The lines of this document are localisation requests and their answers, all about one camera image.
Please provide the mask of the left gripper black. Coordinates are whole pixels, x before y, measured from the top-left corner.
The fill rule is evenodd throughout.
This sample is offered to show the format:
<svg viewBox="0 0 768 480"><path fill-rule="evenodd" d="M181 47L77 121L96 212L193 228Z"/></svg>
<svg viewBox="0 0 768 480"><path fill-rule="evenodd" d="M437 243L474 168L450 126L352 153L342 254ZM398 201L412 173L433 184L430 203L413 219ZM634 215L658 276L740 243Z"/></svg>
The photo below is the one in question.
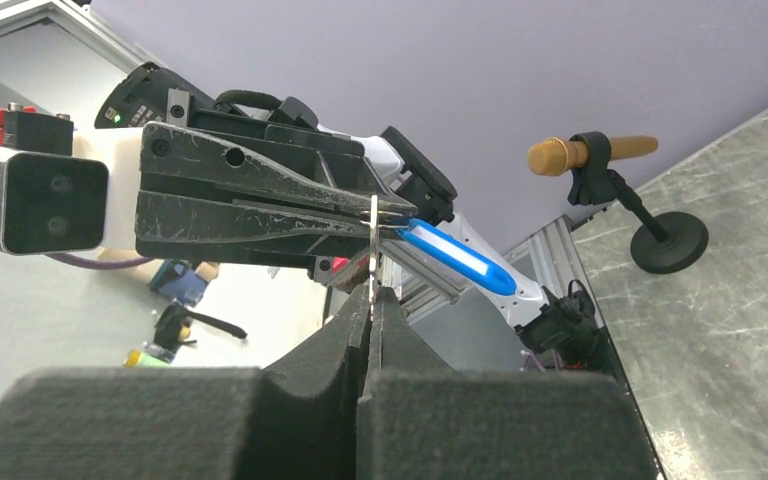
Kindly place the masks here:
<svg viewBox="0 0 768 480"><path fill-rule="evenodd" d="M165 123L142 130L140 172L136 249L158 258L311 268L367 249L373 206L380 222L418 212L360 145L203 108L180 89Z"/></svg>

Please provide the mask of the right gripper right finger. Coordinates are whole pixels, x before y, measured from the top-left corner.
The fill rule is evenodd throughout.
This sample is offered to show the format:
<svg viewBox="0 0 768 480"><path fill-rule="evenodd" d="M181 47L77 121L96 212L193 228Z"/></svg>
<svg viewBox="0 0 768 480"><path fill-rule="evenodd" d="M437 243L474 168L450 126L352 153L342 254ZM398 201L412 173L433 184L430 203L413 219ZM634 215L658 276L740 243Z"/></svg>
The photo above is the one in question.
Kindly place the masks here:
<svg viewBox="0 0 768 480"><path fill-rule="evenodd" d="M457 371L394 292L371 309L357 410L360 479L655 479L630 397L592 373Z"/></svg>

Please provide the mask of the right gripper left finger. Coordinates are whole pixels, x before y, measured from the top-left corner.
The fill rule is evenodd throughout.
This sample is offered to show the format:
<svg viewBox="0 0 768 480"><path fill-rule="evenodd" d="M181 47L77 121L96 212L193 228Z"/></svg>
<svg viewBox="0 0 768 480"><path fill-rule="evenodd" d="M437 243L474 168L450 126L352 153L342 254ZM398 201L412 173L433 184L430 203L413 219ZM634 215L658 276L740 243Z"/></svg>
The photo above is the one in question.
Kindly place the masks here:
<svg viewBox="0 0 768 480"><path fill-rule="evenodd" d="M351 479L370 302L265 368L40 370L0 402L0 479Z"/></svg>

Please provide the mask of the blue key tag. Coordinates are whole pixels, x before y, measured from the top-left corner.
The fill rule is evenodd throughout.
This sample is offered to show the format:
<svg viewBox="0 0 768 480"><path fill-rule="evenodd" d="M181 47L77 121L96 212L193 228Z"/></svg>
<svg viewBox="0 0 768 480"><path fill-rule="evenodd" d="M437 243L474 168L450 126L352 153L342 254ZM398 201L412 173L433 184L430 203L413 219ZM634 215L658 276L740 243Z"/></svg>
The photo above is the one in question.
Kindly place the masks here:
<svg viewBox="0 0 768 480"><path fill-rule="evenodd" d="M419 218L410 219L396 232L409 245L492 294L512 296L518 291L517 281L502 258L486 245L459 240Z"/></svg>

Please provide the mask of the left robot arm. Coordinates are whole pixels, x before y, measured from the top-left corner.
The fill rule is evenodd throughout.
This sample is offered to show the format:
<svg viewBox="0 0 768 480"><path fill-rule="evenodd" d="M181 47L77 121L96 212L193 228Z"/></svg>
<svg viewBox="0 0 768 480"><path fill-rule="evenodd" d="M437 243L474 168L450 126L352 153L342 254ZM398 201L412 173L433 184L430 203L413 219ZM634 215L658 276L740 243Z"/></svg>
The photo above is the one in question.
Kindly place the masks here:
<svg viewBox="0 0 768 480"><path fill-rule="evenodd" d="M303 102L249 90L227 90L211 98L177 73L152 62L136 67L103 103L97 128L141 127L149 121L180 123L215 134L235 137L260 129L265 139L308 146L310 131L328 133ZM480 291L500 311L532 357L551 352L557 369L608 370L609 346L596 307L582 282L569 282L562 297L517 271L490 247L454 209L457 196L451 182L401 132L389 126L380 135L354 140L385 180L405 178L395 192L418 207L408 236L409 246L393 243L383 252L402 262L416 278L435 286L431 270L444 266L442 248L447 239L457 241L493 261L508 288L516 293Z"/></svg>

